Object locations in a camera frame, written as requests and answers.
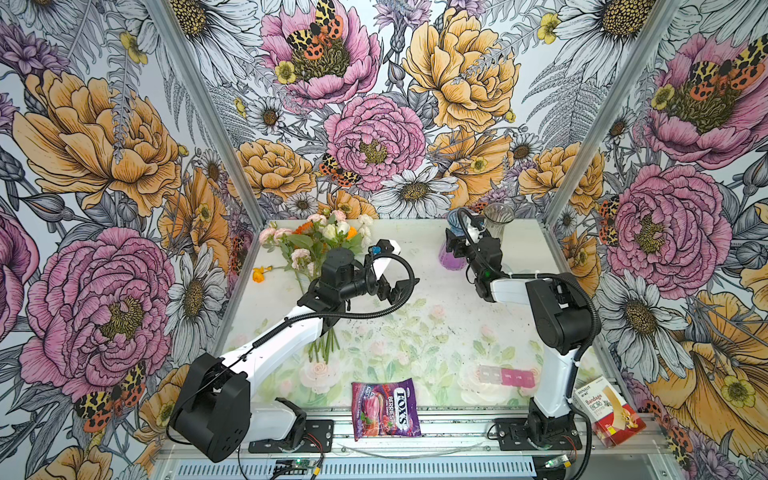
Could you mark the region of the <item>blue purple glass vase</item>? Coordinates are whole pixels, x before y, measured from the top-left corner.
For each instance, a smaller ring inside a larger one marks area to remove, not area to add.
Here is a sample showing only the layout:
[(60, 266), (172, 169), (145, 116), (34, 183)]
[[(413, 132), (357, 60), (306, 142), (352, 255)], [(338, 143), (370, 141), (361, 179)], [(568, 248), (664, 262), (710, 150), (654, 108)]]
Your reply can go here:
[(476, 257), (470, 245), (472, 214), (466, 208), (452, 210), (447, 216), (448, 227), (439, 252), (439, 261), (447, 270), (457, 271), (472, 263)]

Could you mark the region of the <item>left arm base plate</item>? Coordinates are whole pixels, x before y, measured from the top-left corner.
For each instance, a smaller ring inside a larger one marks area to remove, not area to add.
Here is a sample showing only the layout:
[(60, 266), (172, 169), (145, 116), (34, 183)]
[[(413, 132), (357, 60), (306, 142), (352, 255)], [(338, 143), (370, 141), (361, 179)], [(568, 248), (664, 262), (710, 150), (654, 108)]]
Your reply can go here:
[(300, 421), (281, 440), (250, 442), (248, 452), (252, 454), (329, 453), (332, 450), (335, 422), (327, 419)]

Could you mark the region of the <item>white rose flower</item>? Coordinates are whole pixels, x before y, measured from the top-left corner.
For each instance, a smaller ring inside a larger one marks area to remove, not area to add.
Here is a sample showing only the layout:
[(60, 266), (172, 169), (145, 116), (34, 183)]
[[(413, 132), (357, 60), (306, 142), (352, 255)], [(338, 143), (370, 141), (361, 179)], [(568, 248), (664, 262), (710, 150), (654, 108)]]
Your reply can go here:
[(327, 224), (322, 230), (322, 235), (329, 241), (335, 241), (338, 236), (338, 230), (336, 224)]

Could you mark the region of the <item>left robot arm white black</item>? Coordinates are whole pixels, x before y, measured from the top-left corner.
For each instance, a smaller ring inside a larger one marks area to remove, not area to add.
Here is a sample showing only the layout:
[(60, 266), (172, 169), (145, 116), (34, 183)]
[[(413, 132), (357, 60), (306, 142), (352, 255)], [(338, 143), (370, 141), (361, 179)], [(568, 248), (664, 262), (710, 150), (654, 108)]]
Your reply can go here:
[(340, 319), (389, 315), (410, 299), (419, 280), (394, 240), (369, 247), (363, 261), (334, 248), (320, 275), (271, 329), (219, 357), (203, 353), (187, 377), (166, 426), (168, 438), (218, 463), (243, 445), (264, 442), (286, 451), (309, 440), (306, 413), (277, 398), (253, 397), (287, 359), (327, 334)]

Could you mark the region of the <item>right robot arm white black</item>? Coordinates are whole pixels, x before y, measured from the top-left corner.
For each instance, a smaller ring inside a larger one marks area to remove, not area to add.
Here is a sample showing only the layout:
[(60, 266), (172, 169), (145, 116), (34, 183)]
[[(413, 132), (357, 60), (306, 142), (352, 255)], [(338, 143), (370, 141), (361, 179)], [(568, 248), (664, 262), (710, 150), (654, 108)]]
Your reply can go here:
[(589, 295), (569, 272), (503, 272), (501, 242), (487, 233), (477, 239), (451, 229), (445, 234), (445, 251), (467, 262), (478, 296), (489, 303), (528, 306), (546, 346), (540, 384), (527, 418), (518, 425), (503, 420), (497, 429), (499, 440), (525, 442), (532, 449), (555, 447), (567, 440), (580, 446), (573, 391), (580, 361), (600, 331)]

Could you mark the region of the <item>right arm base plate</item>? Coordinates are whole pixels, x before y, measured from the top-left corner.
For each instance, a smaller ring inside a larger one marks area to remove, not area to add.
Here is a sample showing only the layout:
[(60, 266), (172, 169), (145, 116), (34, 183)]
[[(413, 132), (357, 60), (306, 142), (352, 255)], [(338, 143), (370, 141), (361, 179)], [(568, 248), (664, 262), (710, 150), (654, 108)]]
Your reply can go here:
[(582, 449), (582, 440), (573, 416), (554, 419), (499, 418), (493, 422), (488, 436), (498, 443), (501, 451)]

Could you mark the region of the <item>pink carnation flower stem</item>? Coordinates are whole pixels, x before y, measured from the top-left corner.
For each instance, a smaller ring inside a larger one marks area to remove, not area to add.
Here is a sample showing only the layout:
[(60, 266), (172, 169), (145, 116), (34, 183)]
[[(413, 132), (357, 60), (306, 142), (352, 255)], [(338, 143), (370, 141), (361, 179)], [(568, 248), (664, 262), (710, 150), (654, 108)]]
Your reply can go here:
[(308, 222), (312, 222), (314, 224), (319, 224), (322, 226), (328, 225), (328, 224), (338, 224), (338, 223), (344, 223), (347, 221), (346, 214), (341, 210), (323, 210), (320, 213), (315, 213), (310, 215), (307, 218)]

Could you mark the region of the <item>orange gerbera flower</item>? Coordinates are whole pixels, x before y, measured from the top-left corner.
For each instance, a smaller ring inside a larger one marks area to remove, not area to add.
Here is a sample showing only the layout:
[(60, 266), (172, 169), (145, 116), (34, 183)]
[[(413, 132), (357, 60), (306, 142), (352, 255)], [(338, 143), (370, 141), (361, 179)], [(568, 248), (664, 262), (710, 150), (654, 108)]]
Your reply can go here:
[(315, 232), (315, 223), (313, 221), (307, 221), (300, 225), (295, 231), (296, 235), (308, 235), (312, 236)]

